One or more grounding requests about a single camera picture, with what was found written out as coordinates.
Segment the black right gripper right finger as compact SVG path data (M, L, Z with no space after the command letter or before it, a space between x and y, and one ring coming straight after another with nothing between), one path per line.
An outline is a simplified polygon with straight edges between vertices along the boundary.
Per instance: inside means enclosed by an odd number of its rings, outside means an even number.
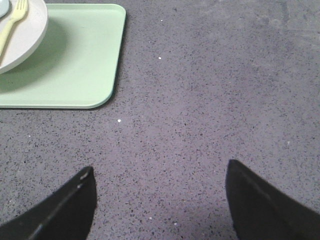
M228 162L226 197L240 240L318 240L320 215L236 159Z

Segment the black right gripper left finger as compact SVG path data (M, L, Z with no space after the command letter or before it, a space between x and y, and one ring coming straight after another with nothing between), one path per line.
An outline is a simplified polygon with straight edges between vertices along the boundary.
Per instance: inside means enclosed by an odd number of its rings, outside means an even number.
M90 232L97 190L91 166L81 169L35 207L0 227L2 240L85 240Z

